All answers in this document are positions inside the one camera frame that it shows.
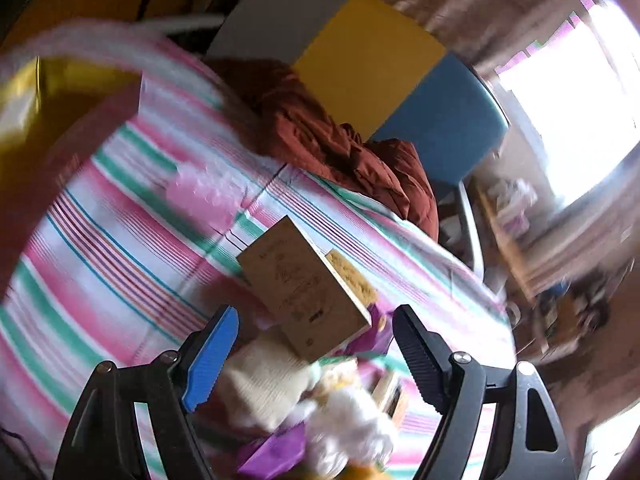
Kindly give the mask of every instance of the metal bolt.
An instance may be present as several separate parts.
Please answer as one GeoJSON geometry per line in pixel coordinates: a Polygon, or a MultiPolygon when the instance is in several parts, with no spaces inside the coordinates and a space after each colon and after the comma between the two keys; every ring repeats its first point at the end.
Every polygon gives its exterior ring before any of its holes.
{"type": "Polygon", "coordinates": [[[178,360],[178,352],[175,350],[167,350],[160,354],[160,360],[167,365],[173,364],[178,360]]]}
{"type": "Polygon", "coordinates": [[[95,367],[95,371],[99,374],[108,374],[113,369],[113,363],[111,361],[102,361],[95,367]]]}
{"type": "Polygon", "coordinates": [[[518,371],[523,375],[533,375],[536,373],[536,367],[529,361],[520,361],[518,363],[518,371]]]}
{"type": "Polygon", "coordinates": [[[466,352],[454,352],[453,360],[461,365],[466,365],[471,362],[471,356],[466,352]]]}

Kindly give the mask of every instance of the box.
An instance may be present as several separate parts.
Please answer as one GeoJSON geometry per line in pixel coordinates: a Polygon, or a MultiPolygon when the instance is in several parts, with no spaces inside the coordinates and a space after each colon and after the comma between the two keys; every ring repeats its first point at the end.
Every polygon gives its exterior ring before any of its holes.
{"type": "Polygon", "coordinates": [[[238,261],[293,348],[310,363],[371,327],[360,300],[287,216],[238,261]]]}

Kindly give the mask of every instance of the striped tablecloth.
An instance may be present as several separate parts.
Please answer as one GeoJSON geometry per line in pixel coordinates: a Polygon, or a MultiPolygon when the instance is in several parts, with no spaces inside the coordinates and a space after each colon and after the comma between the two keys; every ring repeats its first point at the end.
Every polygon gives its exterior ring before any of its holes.
{"type": "MultiPolygon", "coordinates": [[[[98,362],[149,362],[199,330],[219,304],[263,316],[236,256],[284,215],[321,250],[345,254],[384,309],[409,303],[453,349],[482,364],[514,364],[503,309],[465,266],[379,204],[244,149],[241,132],[256,127],[255,117],[167,40],[114,23],[76,23],[5,56],[0,78],[36,55],[76,56],[143,75],[139,113],[62,190],[0,307],[0,423],[27,439],[47,473],[98,362]],[[234,184],[214,235],[203,235],[165,200],[184,162],[234,184]]],[[[439,416],[420,400],[395,344],[362,373],[385,366],[405,374],[412,396],[389,468],[410,478],[439,416]]],[[[150,471],[162,478],[148,420],[140,424],[150,471]]],[[[466,478],[479,475],[491,424],[487,407],[466,478]]]]}

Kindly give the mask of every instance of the chair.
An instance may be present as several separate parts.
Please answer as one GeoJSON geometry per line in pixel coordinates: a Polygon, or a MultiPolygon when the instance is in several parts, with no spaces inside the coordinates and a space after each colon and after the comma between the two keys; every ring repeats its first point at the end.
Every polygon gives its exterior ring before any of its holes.
{"type": "Polygon", "coordinates": [[[207,56],[292,64],[335,121],[365,140],[410,140],[438,202],[455,193],[468,265],[482,279],[462,181],[508,122],[488,88],[417,23],[380,0],[240,0],[207,56]]]}

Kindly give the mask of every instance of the blue gripper pad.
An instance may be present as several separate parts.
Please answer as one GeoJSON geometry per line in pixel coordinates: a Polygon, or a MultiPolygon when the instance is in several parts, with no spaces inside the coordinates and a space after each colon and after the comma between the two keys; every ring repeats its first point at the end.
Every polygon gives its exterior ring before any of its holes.
{"type": "Polygon", "coordinates": [[[201,336],[206,336],[209,330],[210,333],[203,343],[197,341],[202,346],[187,370],[186,387],[182,395],[182,406],[187,412],[193,413],[199,404],[209,398],[238,336],[238,325],[238,312],[232,306],[227,306],[222,313],[218,311],[202,331],[201,336]]]}

